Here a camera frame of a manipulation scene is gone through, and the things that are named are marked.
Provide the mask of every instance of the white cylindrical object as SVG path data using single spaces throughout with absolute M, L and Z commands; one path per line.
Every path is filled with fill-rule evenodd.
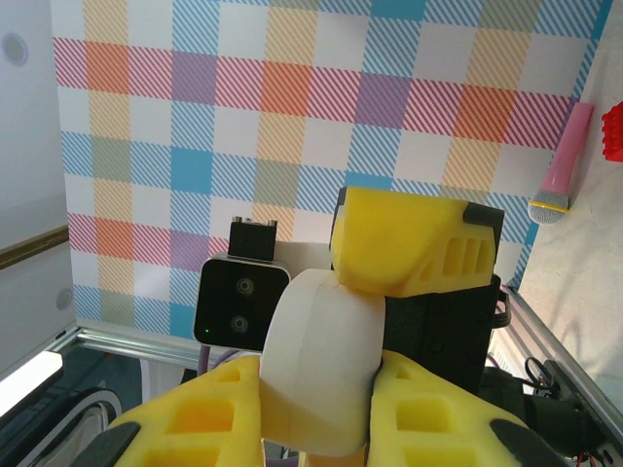
M 351 291 L 331 270 L 298 275 L 279 300 L 262 354 L 263 436 L 329 456 L 360 449 L 384 325 L 384 297 Z

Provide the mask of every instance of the yellow foam gripper pad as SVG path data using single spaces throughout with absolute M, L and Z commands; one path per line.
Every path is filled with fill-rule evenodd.
M 331 237 L 347 287 L 413 297 L 489 285 L 493 227 L 463 221 L 467 201 L 348 187 Z
M 259 357 L 238 358 L 115 420 L 141 429 L 115 467 L 256 467 Z
M 299 453 L 298 467 L 365 467 L 366 447 L 346 457 Z
M 384 351 L 374 385 L 368 467 L 519 467 L 490 427 L 519 418 Z

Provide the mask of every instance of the checkered fabric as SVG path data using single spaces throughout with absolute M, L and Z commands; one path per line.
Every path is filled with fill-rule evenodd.
M 52 0 L 78 315 L 190 337 L 233 215 L 327 241 L 338 189 L 506 211 L 578 99 L 611 0 Z

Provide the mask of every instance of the foam padding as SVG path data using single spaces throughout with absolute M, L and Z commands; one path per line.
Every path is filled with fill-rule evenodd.
M 467 224 L 467 201 L 348 187 L 331 237 L 340 283 L 387 297 L 489 285 L 495 236 Z
M 256 467 L 259 357 L 241 357 L 117 418 L 141 429 L 115 467 Z
M 298 467 L 365 467 L 366 447 L 346 457 L 299 453 Z
M 307 269 L 285 289 L 260 368 L 262 435 L 291 449 L 332 457 L 360 450 L 381 364 L 385 300 Z
M 514 415 L 383 352 L 372 397 L 368 467 L 518 467 L 490 423 Z

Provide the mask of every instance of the metal frame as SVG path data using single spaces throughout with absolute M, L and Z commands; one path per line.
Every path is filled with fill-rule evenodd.
M 542 360 L 556 361 L 579 388 L 586 403 L 595 411 L 594 415 L 610 430 L 619 445 L 623 445 L 623 414 L 545 326 L 522 296 L 508 288 L 505 291 L 510 298 L 513 318 L 510 326 L 496 332 L 506 333 L 524 357 L 535 356 Z
M 193 350 L 172 343 L 131 339 L 119 334 L 93 331 L 86 328 L 77 331 L 75 340 L 86 348 L 179 365 L 184 368 L 196 369 L 199 362 L 198 349 Z

